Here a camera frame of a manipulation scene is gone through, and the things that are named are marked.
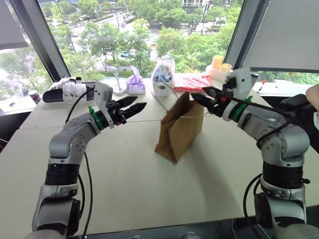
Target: car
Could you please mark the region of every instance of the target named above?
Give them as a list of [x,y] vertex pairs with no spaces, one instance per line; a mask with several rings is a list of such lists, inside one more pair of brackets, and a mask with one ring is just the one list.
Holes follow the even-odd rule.
[[121,51],[120,56],[121,57],[129,57],[130,54],[127,51]]

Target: purple bag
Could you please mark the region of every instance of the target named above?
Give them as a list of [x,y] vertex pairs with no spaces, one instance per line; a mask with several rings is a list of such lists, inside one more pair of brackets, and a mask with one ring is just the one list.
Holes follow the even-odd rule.
[[131,66],[133,75],[126,80],[126,90],[129,95],[142,95],[145,94],[145,85],[140,76],[138,68]]

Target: plastic bag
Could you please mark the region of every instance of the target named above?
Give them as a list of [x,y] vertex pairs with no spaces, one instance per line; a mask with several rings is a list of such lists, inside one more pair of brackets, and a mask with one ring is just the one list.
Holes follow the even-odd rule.
[[169,96],[173,87],[175,75],[175,61],[170,55],[158,59],[152,73],[154,95],[159,97]]
[[209,75],[184,73],[175,78],[174,91],[204,92],[202,88],[208,86],[211,86]]
[[133,75],[126,80],[126,89],[129,95],[145,94],[145,84],[140,76],[140,71],[135,66],[131,66]]

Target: clear plastic bag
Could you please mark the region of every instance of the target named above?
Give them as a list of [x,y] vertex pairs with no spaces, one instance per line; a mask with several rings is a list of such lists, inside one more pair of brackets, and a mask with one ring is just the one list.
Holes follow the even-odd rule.
[[175,61],[170,55],[158,59],[152,73],[154,95],[167,97],[170,95],[175,76]]

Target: bag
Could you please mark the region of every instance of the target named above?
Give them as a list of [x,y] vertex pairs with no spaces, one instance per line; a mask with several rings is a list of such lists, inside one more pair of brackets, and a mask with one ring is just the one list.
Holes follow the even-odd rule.
[[170,55],[158,59],[151,75],[154,95],[167,97],[171,94],[175,75],[175,61]]
[[140,76],[140,71],[135,66],[131,66],[133,75],[126,80],[126,90],[129,95],[145,94],[145,84]]
[[185,92],[160,122],[155,152],[177,163],[202,129],[204,107]]

